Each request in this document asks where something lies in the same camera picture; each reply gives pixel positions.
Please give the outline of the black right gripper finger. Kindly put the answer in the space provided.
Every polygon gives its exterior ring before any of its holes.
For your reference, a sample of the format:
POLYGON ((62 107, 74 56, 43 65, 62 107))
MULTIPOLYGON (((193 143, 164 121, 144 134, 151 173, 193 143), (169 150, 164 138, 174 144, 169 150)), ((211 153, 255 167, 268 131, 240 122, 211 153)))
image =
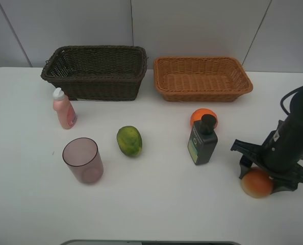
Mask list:
POLYGON ((273 182, 273 189, 271 193, 283 192, 283 191, 295 191, 298 188, 297 180, 287 180, 270 176, 273 182))
POLYGON ((246 156, 242 156, 239 165, 240 165, 239 179, 242 179, 251 170, 253 162, 250 159, 248 159, 246 156))

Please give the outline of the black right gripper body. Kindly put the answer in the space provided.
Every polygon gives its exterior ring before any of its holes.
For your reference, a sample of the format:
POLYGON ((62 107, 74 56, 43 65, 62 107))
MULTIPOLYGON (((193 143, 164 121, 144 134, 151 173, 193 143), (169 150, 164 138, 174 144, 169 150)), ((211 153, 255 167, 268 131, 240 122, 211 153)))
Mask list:
POLYGON ((303 184, 303 126, 279 121, 262 145, 236 139, 231 151, 238 151, 272 177, 297 180, 303 184))

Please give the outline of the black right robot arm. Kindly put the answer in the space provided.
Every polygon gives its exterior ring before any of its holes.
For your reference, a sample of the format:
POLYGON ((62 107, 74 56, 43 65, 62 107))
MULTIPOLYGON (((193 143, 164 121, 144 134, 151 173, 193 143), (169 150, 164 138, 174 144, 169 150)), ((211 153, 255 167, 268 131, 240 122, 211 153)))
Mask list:
POLYGON ((231 150, 242 153, 240 179, 255 164, 268 173, 273 181, 273 193, 295 191, 303 184, 303 86, 293 90, 282 99, 292 97, 287 118, 279 121, 262 145, 235 140, 231 150))

